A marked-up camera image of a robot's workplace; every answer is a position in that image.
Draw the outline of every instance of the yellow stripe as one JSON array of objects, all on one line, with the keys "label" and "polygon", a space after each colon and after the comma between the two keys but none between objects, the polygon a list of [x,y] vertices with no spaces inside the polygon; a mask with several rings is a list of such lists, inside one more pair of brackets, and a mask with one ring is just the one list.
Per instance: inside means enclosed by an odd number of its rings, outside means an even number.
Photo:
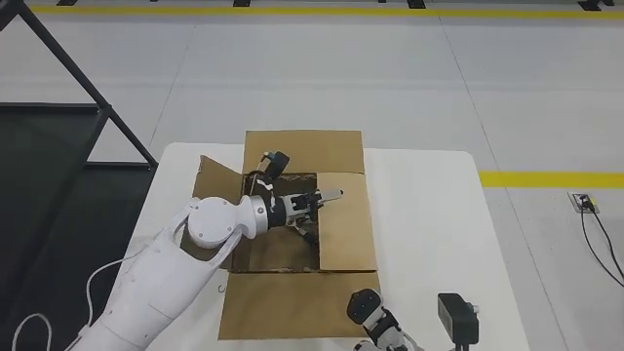
[{"label": "yellow stripe", "polygon": [[567,172],[479,172],[483,187],[624,188],[624,174]]},{"label": "yellow stripe", "polygon": [[460,17],[506,19],[624,20],[624,12],[448,10],[315,7],[159,7],[159,6],[31,6],[39,14],[110,16],[343,16],[343,17]]}]

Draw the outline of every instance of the open cardboard box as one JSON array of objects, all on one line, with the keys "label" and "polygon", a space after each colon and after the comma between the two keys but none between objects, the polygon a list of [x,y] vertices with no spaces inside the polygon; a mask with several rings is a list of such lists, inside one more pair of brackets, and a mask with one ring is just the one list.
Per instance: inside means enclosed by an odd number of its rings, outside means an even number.
[{"label": "open cardboard box", "polygon": [[[315,188],[344,194],[319,210],[318,249],[286,227],[239,244],[225,264],[230,276],[218,338],[366,336],[346,315],[351,293],[379,290],[360,132],[247,132],[243,173],[202,156],[193,195],[239,203],[249,193],[246,174],[264,152],[278,150],[291,161],[274,184],[277,195]],[[187,235],[182,247],[200,259],[212,256]]]}]

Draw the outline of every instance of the gray floor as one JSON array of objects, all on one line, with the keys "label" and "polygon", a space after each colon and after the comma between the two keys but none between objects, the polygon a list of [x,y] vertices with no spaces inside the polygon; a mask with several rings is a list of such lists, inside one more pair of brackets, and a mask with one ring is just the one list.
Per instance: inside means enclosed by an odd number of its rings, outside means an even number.
[{"label": "gray floor", "polygon": [[[467,3],[430,6],[501,6]],[[481,170],[624,170],[624,21],[41,19],[156,157],[173,141],[242,143],[245,130],[356,129],[367,147],[466,150]],[[2,32],[0,52],[0,101],[89,101],[23,23]],[[140,157],[106,128],[92,159]],[[566,192],[486,189],[529,344],[620,350],[624,294],[587,250]],[[622,254],[622,192],[594,194]]]}]

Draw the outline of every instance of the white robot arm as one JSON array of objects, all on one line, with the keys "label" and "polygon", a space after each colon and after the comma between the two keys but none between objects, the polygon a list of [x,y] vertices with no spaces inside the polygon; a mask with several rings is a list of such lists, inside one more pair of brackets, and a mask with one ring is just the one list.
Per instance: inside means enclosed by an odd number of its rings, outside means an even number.
[{"label": "white robot arm", "polygon": [[[92,326],[80,331],[68,349],[144,350],[191,304],[243,236],[253,239],[271,227],[296,227],[306,218],[316,217],[325,202],[342,195],[336,190],[278,197],[263,178],[257,183],[264,187],[262,195],[244,196],[238,205],[216,197],[192,199],[137,255],[105,311]],[[176,243],[176,234],[184,225],[197,246],[220,246],[210,261],[194,258]]]}]

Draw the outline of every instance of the wall outlet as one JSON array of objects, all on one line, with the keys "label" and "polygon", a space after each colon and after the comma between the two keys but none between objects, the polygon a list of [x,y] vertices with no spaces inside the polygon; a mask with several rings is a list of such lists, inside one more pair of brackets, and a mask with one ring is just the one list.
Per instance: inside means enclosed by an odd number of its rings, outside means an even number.
[{"label": "wall outlet", "polygon": [[574,207],[574,209],[576,210],[577,213],[581,214],[584,213],[585,215],[590,215],[592,213],[592,211],[590,211],[589,209],[582,209],[581,208],[581,197],[583,195],[587,195],[589,197],[589,200],[592,201],[592,204],[594,204],[594,209],[596,214],[600,213],[600,209],[598,209],[598,204],[596,203],[596,200],[594,199],[594,197],[592,197],[592,194],[590,193],[578,193],[578,192],[568,192],[567,196],[569,197],[569,201],[572,203],[572,206]]}]

